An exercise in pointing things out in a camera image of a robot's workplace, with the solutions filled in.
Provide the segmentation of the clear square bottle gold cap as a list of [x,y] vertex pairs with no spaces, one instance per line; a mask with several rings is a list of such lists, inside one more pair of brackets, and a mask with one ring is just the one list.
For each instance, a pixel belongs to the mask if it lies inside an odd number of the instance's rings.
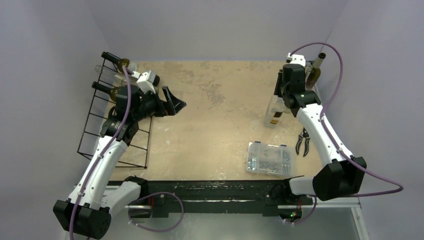
[[282,97],[272,95],[266,109],[263,125],[268,128],[275,128],[282,115],[290,112]]

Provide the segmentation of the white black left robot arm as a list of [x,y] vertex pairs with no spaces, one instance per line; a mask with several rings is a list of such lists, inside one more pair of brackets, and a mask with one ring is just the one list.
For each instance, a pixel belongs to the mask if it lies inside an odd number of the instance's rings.
[[128,177],[113,193],[105,195],[108,182],[122,155],[139,130],[139,122],[150,117],[178,114],[187,104],[163,86],[165,100],[151,90],[136,85],[108,87],[94,82],[92,87],[108,94],[115,102],[102,126],[92,159],[66,200],[58,200],[53,212],[62,228],[69,233],[99,240],[108,231],[112,217],[126,205],[138,205],[162,198],[164,191],[149,193],[147,181]]

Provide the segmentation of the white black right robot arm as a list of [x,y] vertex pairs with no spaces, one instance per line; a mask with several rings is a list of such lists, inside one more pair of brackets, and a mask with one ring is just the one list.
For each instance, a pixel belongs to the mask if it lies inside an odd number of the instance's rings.
[[323,106],[317,94],[305,90],[305,69],[296,63],[287,63],[278,77],[285,106],[308,132],[317,149],[323,168],[314,177],[293,177],[289,185],[281,189],[280,196],[288,204],[300,195],[318,197],[322,201],[343,198],[359,192],[367,163],[363,157],[355,157],[338,138],[326,117],[321,115]]

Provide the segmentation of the dark open-neck wine bottle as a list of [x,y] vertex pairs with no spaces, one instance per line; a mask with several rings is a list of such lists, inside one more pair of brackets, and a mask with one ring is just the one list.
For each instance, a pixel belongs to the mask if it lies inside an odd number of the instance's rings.
[[127,86],[108,87],[106,85],[94,81],[91,87],[95,90],[109,95],[111,100],[115,103],[127,102],[129,98],[133,98],[131,88],[128,88]]

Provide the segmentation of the clear glass black-label bottle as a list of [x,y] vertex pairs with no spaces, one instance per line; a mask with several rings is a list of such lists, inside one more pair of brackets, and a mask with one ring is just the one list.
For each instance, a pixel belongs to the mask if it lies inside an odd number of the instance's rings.
[[[99,73],[100,80],[104,82],[112,83],[112,82],[122,82],[127,80],[124,73],[116,72],[115,70],[112,70],[105,66],[96,65],[94,67],[94,70],[97,73]],[[130,73],[128,74],[128,77],[131,83],[135,83],[140,76],[141,74],[137,71],[133,71],[132,74]]]

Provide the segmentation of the dark green labelled wine bottle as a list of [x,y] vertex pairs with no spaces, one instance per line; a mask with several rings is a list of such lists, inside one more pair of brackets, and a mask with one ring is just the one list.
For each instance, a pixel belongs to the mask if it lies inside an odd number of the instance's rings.
[[[141,72],[141,70],[139,70],[139,65],[137,63],[135,63],[134,61],[131,61],[127,58],[120,58],[120,57],[117,57],[116,55],[114,55],[110,52],[106,52],[106,51],[102,52],[101,57],[104,58],[105,60],[111,62],[112,65],[115,67],[115,71],[118,72],[118,73],[124,74],[124,67],[126,67],[127,70],[129,70],[132,73],[134,71],[139,72],[140,74],[143,73],[143,72]],[[159,83],[160,83],[160,77],[156,74],[153,85],[155,87],[157,87],[159,85]]]

